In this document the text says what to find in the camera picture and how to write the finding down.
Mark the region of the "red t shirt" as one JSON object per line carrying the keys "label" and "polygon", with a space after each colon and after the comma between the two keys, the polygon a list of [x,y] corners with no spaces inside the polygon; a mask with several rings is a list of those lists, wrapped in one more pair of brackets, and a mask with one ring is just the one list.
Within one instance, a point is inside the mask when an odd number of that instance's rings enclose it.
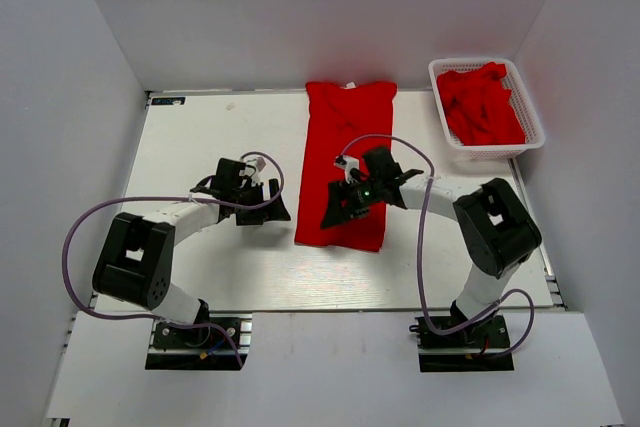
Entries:
{"label": "red t shirt", "polygon": [[361,251],[381,249],[386,230],[386,206],[377,204],[363,219],[323,229],[321,221],[328,206],[328,185],[344,178],[334,166],[346,151],[359,159],[380,145],[389,147],[393,127],[393,100],[397,85],[381,81],[354,88],[329,82],[306,84],[309,123],[299,191],[297,244],[340,246]]}

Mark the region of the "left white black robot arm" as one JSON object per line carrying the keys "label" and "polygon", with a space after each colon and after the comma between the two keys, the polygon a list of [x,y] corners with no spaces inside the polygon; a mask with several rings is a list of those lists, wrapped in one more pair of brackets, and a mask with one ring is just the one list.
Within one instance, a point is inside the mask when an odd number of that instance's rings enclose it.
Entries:
{"label": "left white black robot arm", "polygon": [[167,198],[160,209],[146,215],[119,213],[100,252],[93,290],[176,324],[177,334],[188,345],[205,343],[211,334],[209,307],[172,282],[174,250],[230,217],[240,227],[289,222],[282,169],[276,169],[276,178],[261,180],[271,160],[258,152],[239,160],[222,158],[215,173],[200,180],[187,197]]}

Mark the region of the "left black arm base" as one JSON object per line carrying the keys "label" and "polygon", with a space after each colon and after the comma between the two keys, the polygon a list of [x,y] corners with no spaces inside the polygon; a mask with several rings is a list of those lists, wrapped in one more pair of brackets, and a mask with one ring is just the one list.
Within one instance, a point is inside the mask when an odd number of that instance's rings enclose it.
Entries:
{"label": "left black arm base", "polygon": [[213,313],[209,321],[225,331],[206,327],[177,329],[155,322],[151,331],[145,369],[148,371],[240,371],[234,342],[242,362],[247,360],[252,333],[252,315]]}

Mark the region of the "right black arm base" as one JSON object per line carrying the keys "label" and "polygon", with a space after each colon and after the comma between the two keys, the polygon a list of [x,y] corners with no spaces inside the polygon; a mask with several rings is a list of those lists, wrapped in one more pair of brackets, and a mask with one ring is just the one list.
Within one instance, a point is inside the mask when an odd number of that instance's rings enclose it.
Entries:
{"label": "right black arm base", "polygon": [[510,372],[512,354],[499,356],[511,346],[505,319],[493,315],[475,327],[440,336],[423,317],[416,317],[409,332],[417,339],[421,373]]}

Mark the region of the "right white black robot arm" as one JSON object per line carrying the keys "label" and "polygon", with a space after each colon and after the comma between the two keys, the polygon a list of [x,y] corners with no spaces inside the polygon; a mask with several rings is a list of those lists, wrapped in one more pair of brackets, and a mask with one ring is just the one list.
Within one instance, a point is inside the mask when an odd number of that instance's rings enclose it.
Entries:
{"label": "right white black robot arm", "polygon": [[471,270],[450,307],[449,326],[431,324],[430,330],[440,335],[452,332],[466,346],[477,344],[486,336],[486,319],[502,303],[509,280],[542,241],[537,225],[511,185],[494,178],[465,193],[436,178],[434,172],[404,171],[384,146],[365,152],[361,161],[340,155],[334,166],[344,172],[344,178],[328,184],[322,229],[365,218],[379,204],[418,210],[417,269],[421,270],[426,215],[433,213],[458,224],[472,261]]}

